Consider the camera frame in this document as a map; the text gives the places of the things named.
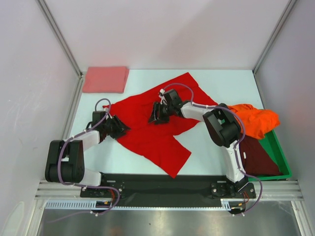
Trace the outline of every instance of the metal floor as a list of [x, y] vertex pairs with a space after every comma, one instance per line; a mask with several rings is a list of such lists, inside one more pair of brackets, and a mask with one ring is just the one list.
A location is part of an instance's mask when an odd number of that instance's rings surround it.
[[[44, 222], [73, 210], [44, 211]], [[260, 202], [245, 217], [226, 211], [113, 210], [41, 223], [38, 236], [300, 236], [291, 202]]]

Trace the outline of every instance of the white backdrop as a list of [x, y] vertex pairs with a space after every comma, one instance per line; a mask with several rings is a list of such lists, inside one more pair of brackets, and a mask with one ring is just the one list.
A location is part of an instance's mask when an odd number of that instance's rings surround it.
[[315, 225], [315, 1], [299, 1], [258, 71], [266, 108]]
[[[49, 143], [61, 138], [78, 78], [36, 1], [0, 1], [0, 31], [0, 235], [23, 202], [20, 236], [44, 177]], [[13, 228], [18, 227], [16, 220]]]
[[288, 0], [47, 0], [81, 70], [253, 69]]

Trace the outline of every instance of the orange cloth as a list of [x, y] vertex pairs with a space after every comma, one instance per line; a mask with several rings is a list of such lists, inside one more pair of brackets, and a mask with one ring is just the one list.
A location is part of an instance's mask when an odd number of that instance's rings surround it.
[[278, 114], [271, 110], [259, 110], [250, 104], [229, 106], [229, 109], [241, 118], [246, 135], [256, 139], [263, 139], [266, 133], [280, 124]]

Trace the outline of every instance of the dark red cloth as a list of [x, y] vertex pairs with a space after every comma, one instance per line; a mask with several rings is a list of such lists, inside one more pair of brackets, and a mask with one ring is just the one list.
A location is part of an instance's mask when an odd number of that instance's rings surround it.
[[257, 139], [246, 135], [240, 143], [240, 154], [247, 174], [253, 176], [282, 176], [278, 166], [269, 157]]
[[[117, 141], [139, 155], [142, 155], [161, 167], [171, 177], [175, 177], [186, 163], [191, 152], [184, 148], [173, 136], [193, 128], [198, 121], [193, 119], [171, 116], [167, 124], [155, 125], [148, 123], [153, 103], [160, 101], [159, 91], [171, 83], [182, 83], [194, 92], [193, 101], [196, 103], [217, 105], [189, 74], [183, 74], [139, 95], [131, 96], [112, 104], [110, 114], [117, 115], [131, 130]], [[175, 85], [180, 98], [190, 100], [190, 90]]]

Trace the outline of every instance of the white tabletop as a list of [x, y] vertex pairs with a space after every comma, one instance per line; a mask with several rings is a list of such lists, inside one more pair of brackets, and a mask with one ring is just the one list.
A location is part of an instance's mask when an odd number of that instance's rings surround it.
[[[256, 108], [263, 108], [250, 70], [130, 70], [124, 93], [82, 94], [71, 135], [81, 132], [92, 120], [92, 112], [99, 99], [108, 98], [115, 103], [186, 72], [189, 72], [201, 89], [218, 103], [223, 102], [227, 105], [249, 103]], [[221, 149], [212, 142], [204, 123], [198, 123], [194, 128], [175, 138], [191, 151], [179, 175], [225, 174]], [[87, 168], [104, 173], [166, 174], [147, 158], [127, 150], [110, 137], [87, 150], [84, 153], [84, 160]]]

